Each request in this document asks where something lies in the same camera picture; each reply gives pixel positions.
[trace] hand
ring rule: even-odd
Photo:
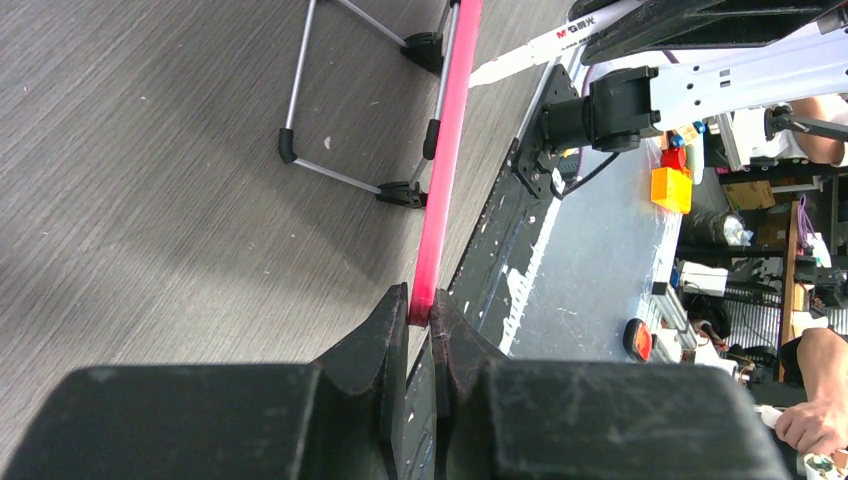
[[[799,403],[783,412],[774,431],[803,455],[830,455],[848,445],[848,406],[830,400]]]

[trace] wire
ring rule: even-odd
[[[609,156],[606,160],[604,160],[604,161],[603,161],[603,163],[601,163],[600,165],[598,165],[597,167],[595,167],[595,169],[594,169],[594,170],[592,170],[591,172],[589,172],[589,175],[586,175],[585,177],[581,178],[580,180],[578,180],[577,182],[575,182],[573,185],[571,185],[570,187],[568,187],[568,188],[566,188],[565,190],[563,190],[563,191],[562,191],[562,193],[560,193],[560,192],[554,192],[554,196],[555,196],[556,198],[558,198],[558,199],[562,200],[562,199],[564,199],[567,195],[571,195],[572,193],[574,193],[574,191],[575,191],[575,190],[577,190],[578,188],[582,187],[583,185],[586,185],[587,183],[589,183],[589,180],[591,180],[591,179],[595,178],[595,177],[596,177],[599,173],[601,173],[601,172],[602,172],[605,168],[607,168],[608,166],[610,166],[610,164],[613,162],[613,160],[615,160],[616,158],[618,158],[618,156],[619,156],[619,155],[620,155],[619,153],[613,153],[613,154],[612,154],[612,155],[610,155],[610,156]]]
[[[815,231],[813,222],[810,221],[810,217],[807,215],[807,196],[801,195],[801,199],[798,202],[798,236],[800,237],[798,240],[801,242],[801,245],[805,248],[810,248],[810,242],[807,238],[813,235]]]
[[[685,287],[695,287],[695,288],[697,288],[697,289],[698,289],[698,295],[705,295],[704,291],[703,291],[703,290],[701,290],[701,287],[699,287],[699,286],[698,286],[698,284],[696,284],[695,282],[683,282],[683,287],[684,287],[684,288],[685,288]],[[724,299],[724,301],[725,301],[725,302],[730,301],[730,302],[743,303],[743,302],[740,302],[739,300],[730,300],[730,299]],[[771,346],[773,346],[773,345],[774,345],[774,342],[773,342],[772,340],[767,339],[765,336],[763,336],[763,334],[761,334],[760,332],[758,332],[757,330],[755,330],[755,329],[754,329],[754,327],[752,327],[752,326],[751,326],[751,324],[750,324],[750,323],[748,323],[748,321],[747,321],[747,320],[741,320],[741,321],[739,321],[738,323],[741,323],[743,327],[745,327],[745,328],[747,328],[748,330],[750,330],[750,331],[751,331],[751,333],[753,333],[755,336],[759,337],[759,338],[760,338],[760,340],[762,340],[762,341],[766,342],[766,345],[771,345]]]

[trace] human arm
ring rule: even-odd
[[[845,109],[837,95],[821,95],[789,102],[795,115],[830,122]],[[831,138],[794,132],[795,140],[813,163],[839,166],[845,158],[845,143]]]
[[[848,445],[848,342],[826,328],[810,328],[797,348],[807,402],[783,412],[775,432],[803,454],[828,455]]]

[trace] workbench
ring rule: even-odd
[[[792,312],[795,305],[795,257],[798,254],[798,201],[789,208],[789,228],[786,231],[786,256],[783,259],[783,299],[780,317],[778,348],[795,338],[792,328]],[[783,366],[778,380],[783,381]]]
[[[515,147],[514,141],[449,292],[467,320],[515,358],[626,361],[627,321],[659,322],[650,287],[655,279],[668,281],[680,230],[680,214],[650,201],[658,145],[645,141],[622,154],[562,202],[528,192],[513,174]],[[580,174],[606,157],[587,149]],[[401,478],[432,475],[432,375],[425,345],[407,384]]]

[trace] finger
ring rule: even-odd
[[[789,430],[789,426],[792,424],[792,412],[789,410],[783,412],[783,414],[777,418],[777,421],[774,422],[774,433],[777,434],[777,438],[784,440],[786,438],[786,431]]]
[[[805,430],[803,435],[801,435],[801,439],[798,440],[798,446],[796,447],[798,449],[798,452],[800,452],[802,455],[806,455],[808,453],[815,453],[810,452],[810,448],[813,445],[816,445],[824,436],[825,434],[818,430]]]
[[[807,453],[830,455],[842,447],[842,445],[839,445],[839,438],[836,435],[828,433],[822,435],[822,437],[808,449]]]
[[[784,436],[783,441],[788,443],[790,447],[798,450],[798,441],[801,440],[805,430],[804,422],[800,419],[794,419],[794,421],[789,425],[789,428],[786,430],[786,435]]]

